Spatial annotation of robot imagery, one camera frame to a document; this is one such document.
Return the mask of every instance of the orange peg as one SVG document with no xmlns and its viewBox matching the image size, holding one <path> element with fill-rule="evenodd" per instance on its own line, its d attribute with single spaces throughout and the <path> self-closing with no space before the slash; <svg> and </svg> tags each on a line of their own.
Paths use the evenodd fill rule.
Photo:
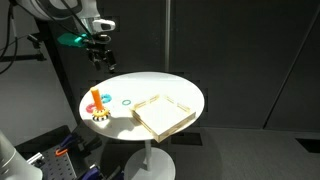
<svg viewBox="0 0 320 180">
<path fill-rule="evenodd" d="M 94 100 L 94 104 L 96 105 L 97 110 L 98 111 L 104 110 L 104 107 L 102 105 L 102 101 L 101 101 L 101 98 L 100 98 L 100 93 L 99 93 L 98 88 L 92 87 L 90 89 L 90 91 L 91 91 L 91 94 L 92 94 L 92 97 L 93 97 L 93 100 Z"/>
</svg>

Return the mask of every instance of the wooden box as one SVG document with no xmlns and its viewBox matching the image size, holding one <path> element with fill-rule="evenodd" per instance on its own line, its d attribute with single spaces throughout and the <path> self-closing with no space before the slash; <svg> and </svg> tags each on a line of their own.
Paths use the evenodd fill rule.
<svg viewBox="0 0 320 180">
<path fill-rule="evenodd" d="M 193 120 L 195 114 L 194 110 L 166 95 L 156 95 L 132 108 L 133 117 L 152 133 L 157 142 Z"/>
</svg>

